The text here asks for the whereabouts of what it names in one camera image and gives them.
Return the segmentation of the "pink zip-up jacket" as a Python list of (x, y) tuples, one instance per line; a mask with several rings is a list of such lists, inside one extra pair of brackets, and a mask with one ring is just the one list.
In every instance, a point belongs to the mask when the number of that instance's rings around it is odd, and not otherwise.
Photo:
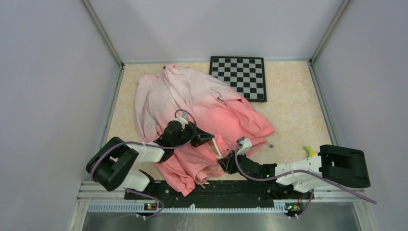
[(166, 182), (184, 196), (209, 177), (223, 175), (217, 160), (235, 149), (239, 138), (251, 141), (249, 154), (253, 154), (274, 132), (269, 120), (241, 94), (211, 75), (168, 65), (156, 76), (147, 74), (139, 79), (134, 123), (141, 141), (158, 139), (178, 109), (190, 112), (198, 128), (215, 137), (197, 148), (177, 148), (172, 157), (156, 164)]

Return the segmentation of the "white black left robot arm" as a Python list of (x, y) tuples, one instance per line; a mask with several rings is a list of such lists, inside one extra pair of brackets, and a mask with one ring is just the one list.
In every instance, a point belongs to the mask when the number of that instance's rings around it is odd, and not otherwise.
[(142, 170), (133, 171), (134, 164), (162, 163), (172, 157), (177, 148), (197, 148), (213, 139), (213, 134), (201, 130), (193, 122), (172, 120), (163, 134), (150, 143), (111, 138), (88, 161), (86, 171), (94, 182), (109, 192), (117, 188), (133, 189), (141, 198), (148, 199), (154, 193), (154, 179)]

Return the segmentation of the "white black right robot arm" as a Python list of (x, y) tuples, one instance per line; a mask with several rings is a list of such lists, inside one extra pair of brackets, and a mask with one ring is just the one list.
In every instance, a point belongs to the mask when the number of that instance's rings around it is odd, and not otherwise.
[(317, 154), (291, 164), (260, 164), (234, 151), (218, 163), (228, 174), (239, 173), (249, 180), (281, 184), (288, 198), (326, 185), (339, 185), (341, 189), (371, 186), (363, 151), (328, 144), (322, 145)]

